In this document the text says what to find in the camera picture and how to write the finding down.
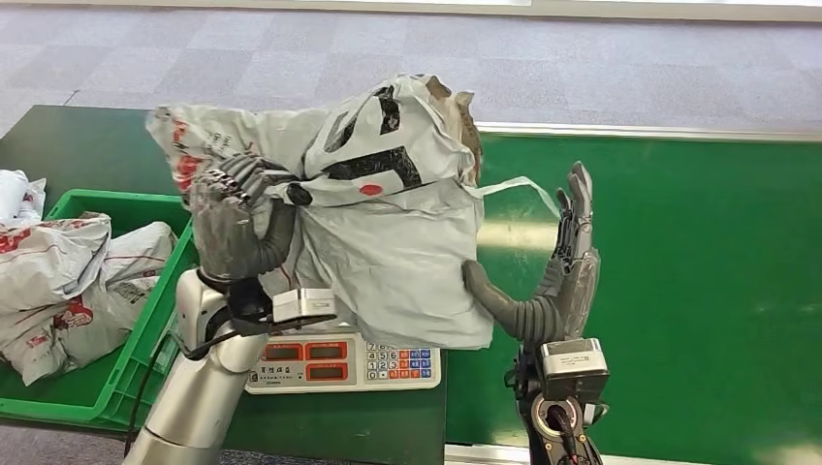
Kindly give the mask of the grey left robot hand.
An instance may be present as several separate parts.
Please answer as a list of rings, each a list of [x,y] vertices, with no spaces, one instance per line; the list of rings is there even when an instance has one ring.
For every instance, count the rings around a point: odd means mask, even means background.
[[[234,282],[268,273],[290,254],[297,208],[286,191],[300,179],[261,156],[238,155],[196,174],[185,199],[202,273]]]

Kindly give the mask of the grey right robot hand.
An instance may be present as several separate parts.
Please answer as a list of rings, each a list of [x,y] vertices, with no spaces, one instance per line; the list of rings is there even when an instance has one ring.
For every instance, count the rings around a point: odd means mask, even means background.
[[[567,185],[555,191],[555,246],[531,298],[517,300],[501,291],[476,261],[461,266],[468,292],[509,336],[526,345],[580,338],[595,297],[600,257],[592,237],[593,183],[582,162],[571,167]]]

